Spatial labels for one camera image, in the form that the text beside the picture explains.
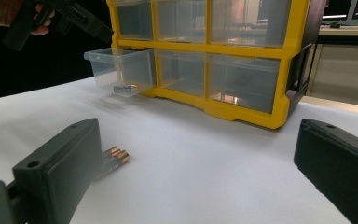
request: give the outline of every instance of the white surface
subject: white surface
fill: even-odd
[[[0,99],[0,179],[68,125],[98,118],[130,163],[92,184],[71,223],[349,223],[293,163],[303,118],[358,136],[358,114],[300,103],[279,131],[229,122],[93,79]]]

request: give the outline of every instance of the dark wall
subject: dark wall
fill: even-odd
[[[104,1],[77,2],[111,27]],[[90,62],[83,59],[84,52],[109,48],[110,43],[91,37],[76,26],[67,35],[58,33],[55,25],[60,17],[57,13],[53,18],[47,35],[31,35],[20,52],[1,43],[7,28],[0,27],[0,97],[93,76]]]

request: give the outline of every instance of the yellow storage drawer cabinet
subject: yellow storage drawer cabinet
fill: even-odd
[[[270,129],[308,85],[325,0],[107,0],[112,46],[85,53],[97,84]]]

